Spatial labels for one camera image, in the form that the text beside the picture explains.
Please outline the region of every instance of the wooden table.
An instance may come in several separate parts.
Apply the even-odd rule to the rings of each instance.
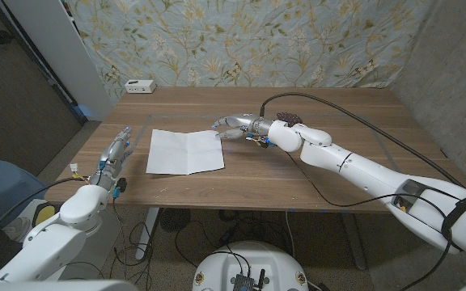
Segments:
[[[189,133],[211,129],[221,116],[258,113],[268,97],[288,91],[306,92],[334,102],[366,118],[407,145],[447,169],[466,184],[465,178],[444,156],[429,135],[412,118],[397,97],[387,89],[335,88],[157,88],[153,94],[125,94],[109,117],[74,157],[79,173],[91,175],[100,153],[125,126],[133,128],[133,154],[122,171],[128,181],[126,192],[116,200],[121,205],[172,208],[257,209],[351,213],[386,213],[372,202],[340,209],[326,203],[300,170],[279,148],[264,149],[252,141],[222,141],[225,168],[191,175],[146,174],[152,129]],[[266,117],[292,112],[309,127],[331,134],[333,142],[396,171],[443,179],[430,166],[392,142],[322,103],[303,97],[283,97],[266,106]],[[292,154],[319,190],[338,204],[370,198],[339,175],[306,165],[299,151]],[[69,166],[59,179],[70,177]],[[70,198],[80,183],[58,185],[46,199],[61,203]]]

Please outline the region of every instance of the floral backdrop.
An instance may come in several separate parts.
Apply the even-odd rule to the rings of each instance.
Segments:
[[[68,0],[111,100],[158,86],[370,86],[396,78],[434,0]]]

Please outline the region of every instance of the white paper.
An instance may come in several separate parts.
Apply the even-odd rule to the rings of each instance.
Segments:
[[[152,130],[146,172],[189,175],[224,168],[218,132],[173,133]]]

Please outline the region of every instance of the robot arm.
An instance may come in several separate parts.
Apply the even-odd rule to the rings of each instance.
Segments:
[[[121,165],[131,154],[125,151],[131,132],[126,128],[118,133],[100,156],[89,184],[27,234],[23,250],[0,270],[0,282],[45,280],[78,255],[86,238],[101,227],[99,212],[105,209]]]
[[[254,135],[252,140],[261,144],[275,144],[286,152],[302,147],[300,158],[305,163],[336,172],[373,197],[389,194],[412,196],[389,196],[379,199],[388,210],[409,230],[428,243],[445,249],[444,217],[437,209],[416,198],[426,199],[447,216],[462,200],[466,202],[466,189],[439,179],[406,175],[390,170],[376,162],[346,150],[334,143],[330,135],[304,124],[292,127],[282,120],[266,120],[253,114],[234,115],[218,120],[221,124],[239,127],[220,133],[221,138],[239,138],[242,133]],[[451,253],[466,251],[466,212],[449,227],[453,246]]]

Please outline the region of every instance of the robot finger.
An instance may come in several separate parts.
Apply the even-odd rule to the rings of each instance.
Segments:
[[[230,129],[223,133],[217,134],[221,139],[237,139],[244,135],[242,129]]]

